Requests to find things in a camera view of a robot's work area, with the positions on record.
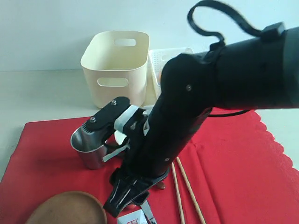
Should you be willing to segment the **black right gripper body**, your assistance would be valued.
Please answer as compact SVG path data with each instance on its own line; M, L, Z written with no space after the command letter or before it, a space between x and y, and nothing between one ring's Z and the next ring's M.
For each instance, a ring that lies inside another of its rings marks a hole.
M113 190L103 205L104 210L116 218L129 204L143 204L149 196L149 189L164 180L169 171L151 178L134 174L126 167L117 168L110 176Z

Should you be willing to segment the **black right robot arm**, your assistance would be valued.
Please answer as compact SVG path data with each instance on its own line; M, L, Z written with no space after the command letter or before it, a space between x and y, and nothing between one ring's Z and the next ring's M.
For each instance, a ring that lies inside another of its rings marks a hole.
M250 40L176 56L163 68L161 94L148 116L125 97L105 106L114 129L129 138L129 151L112 174L104 209L117 217L130 203L143 202L213 108L298 106L298 28L274 24Z

